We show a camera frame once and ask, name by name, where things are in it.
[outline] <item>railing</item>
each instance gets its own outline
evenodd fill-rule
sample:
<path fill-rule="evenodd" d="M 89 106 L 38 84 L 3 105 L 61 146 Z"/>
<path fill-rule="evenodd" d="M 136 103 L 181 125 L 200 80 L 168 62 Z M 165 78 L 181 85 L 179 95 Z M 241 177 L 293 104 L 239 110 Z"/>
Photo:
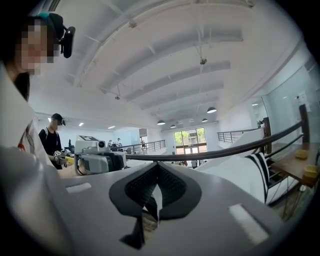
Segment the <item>railing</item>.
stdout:
<path fill-rule="evenodd" d="M 308 114 L 306 110 L 306 105 L 299 106 L 301 121 L 294 124 L 293 126 L 285 129 L 281 132 L 278 132 L 274 135 L 267 136 L 263 139 L 240 145 L 234 146 L 218 151 L 209 151 L 204 153 L 195 153 L 195 154 L 177 154 L 177 155 L 127 155 L 127 159 L 134 159 L 134 160 L 144 160 L 144 161 L 167 161 L 167 162 L 175 162 L 175 161 L 186 161 L 186 160 L 204 160 L 204 159 L 214 159 L 214 158 L 222 158 L 228 157 L 231 155 L 236 155 L 242 152 L 247 152 L 250 150 L 256 150 L 258 148 L 264 148 L 265 146 L 269 145 L 272 142 L 275 142 L 284 136 L 292 133 L 293 131 L 297 130 L 298 128 L 302 128 L 302 133 L 297 138 L 292 140 L 287 145 L 283 146 L 276 153 L 282 151 L 283 149 L 287 148 L 289 145 L 293 144 L 295 141 L 302 137 L 303 143 L 310 142 L 310 131 L 309 131 L 309 121 L 308 121 Z M 266 156 L 266 158 L 270 158 L 275 152 Z"/>
<path fill-rule="evenodd" d="M 218 139 L 221 142 L 234 143 L 242 136 L 242 134 L 255 131 L 258 129 L 260 128 L 247 129 L 247 130 L 221 131 L 221 132 L 218 132 Z"/>
<path fill-rule="evenodd" d="M 116 151 L 126 152 L 127 155 L 147 155 L 148 153 L 155 152 L 165 147 L 166 147 L 166 141 L 158 140 L 158 141 L 135 144 L 135 145 L 111 147 L 110 149 L 111 151 L 114 151 L 114 152 Z"/>

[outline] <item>white ceiling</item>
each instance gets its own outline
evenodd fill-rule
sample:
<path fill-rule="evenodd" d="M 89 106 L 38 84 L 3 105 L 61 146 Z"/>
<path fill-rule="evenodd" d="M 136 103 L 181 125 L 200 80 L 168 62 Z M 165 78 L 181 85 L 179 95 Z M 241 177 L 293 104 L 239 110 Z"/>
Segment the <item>white ceiling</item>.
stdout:
<path fill-rule="evenodd" d="M 40 122 L 47 122 L 49 125 L 49 120 L 52 114 L 45 114 L 45 113 L 35 113 L 35 117 L 37 118 L 38 121 Z M 123 126 L 115 126 L 114 124 L 110 123 L 105 123 L 101 121 L 91 121 L 91 120 L 86 120 L 86 119 L 79 119 L 79 118 L 72 118 L 72 117 L 67 117 L 63 116 L 63 119 L 65 121 L 65 125 L 68 128 L 76 128 L 76 129 L 84 129 L 84 130 L 102 130 L 102 131 L 107 131 L 107 132 L 114 132 L 116 130 L 119 130 L 121 128 L 124 128 Z"/>
<path fill-rule="evenodd" d="M 61 0 L 56 12 L 76 27 L 73 54 L 34 79 L 30 104 L 43 112 L 43 101 L 48 112 L 59 90 L 61 114 L 72 118 L 145 128 L 165 120 L 164 130 L 214 122 L 263 86 L 301 40 L 272 2 L 253 2 Z M 217 113 L 207 114 L 211 106 Z"/>

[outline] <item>baseball cap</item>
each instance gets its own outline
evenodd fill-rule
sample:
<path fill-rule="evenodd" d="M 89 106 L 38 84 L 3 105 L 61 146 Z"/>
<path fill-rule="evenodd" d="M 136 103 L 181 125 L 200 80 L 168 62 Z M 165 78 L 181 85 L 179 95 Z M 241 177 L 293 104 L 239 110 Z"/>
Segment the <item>baseball cap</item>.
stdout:
<path fill-rule="evenodd" d="M 56 13 L 41 12 L 37 17 L 42 18 L 51 27 L 56 39 L 61 40 L 64 36 L 64 19 Z"/>
<path fill-rule="evenodd" d="M 58 121 L 58 126 L 66 125 L 65 120 L 58 113 L 53 114 L 51 118 Z"/>

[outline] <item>black and white stripe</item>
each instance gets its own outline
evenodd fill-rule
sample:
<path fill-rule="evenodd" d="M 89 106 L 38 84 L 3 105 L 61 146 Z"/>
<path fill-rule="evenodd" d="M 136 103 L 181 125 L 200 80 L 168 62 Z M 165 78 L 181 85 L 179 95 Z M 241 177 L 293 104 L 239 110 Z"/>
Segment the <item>black and white stripe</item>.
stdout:
<path fill-rule="evenodd" d="M 266 159 L 262 153 L 247 155 L 245 156 L 245 158 L 248 158 L 251 161 L 253 161 L 260 171 L 264 190 L 264 203 L 266 203 L 269 184 L 269 169 Z"/>

